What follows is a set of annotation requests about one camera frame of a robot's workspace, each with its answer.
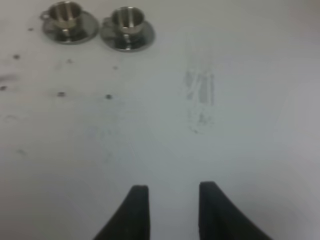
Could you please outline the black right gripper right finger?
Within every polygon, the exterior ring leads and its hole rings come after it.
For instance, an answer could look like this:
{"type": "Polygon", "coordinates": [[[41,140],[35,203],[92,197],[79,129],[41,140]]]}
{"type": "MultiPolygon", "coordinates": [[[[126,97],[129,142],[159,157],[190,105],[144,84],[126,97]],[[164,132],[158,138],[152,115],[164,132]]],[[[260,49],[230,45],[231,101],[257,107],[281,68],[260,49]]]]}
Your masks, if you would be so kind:
{"type": "Polygon", "coordinates": [[[199,186],[199,237],[201,240],[269,240],[224,194],[215,182],[199,186]]]}

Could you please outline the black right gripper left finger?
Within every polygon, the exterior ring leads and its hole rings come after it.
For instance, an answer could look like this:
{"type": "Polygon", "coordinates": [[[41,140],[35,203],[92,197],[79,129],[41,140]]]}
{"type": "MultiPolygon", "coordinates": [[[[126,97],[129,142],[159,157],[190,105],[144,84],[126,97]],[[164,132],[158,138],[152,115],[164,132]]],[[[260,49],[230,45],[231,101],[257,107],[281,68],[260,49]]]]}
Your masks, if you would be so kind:
{"type": "Polygon", "coordinates": [[[149,188],[133,186],[96,240],[150,240],[151,215],[149,188]]]}

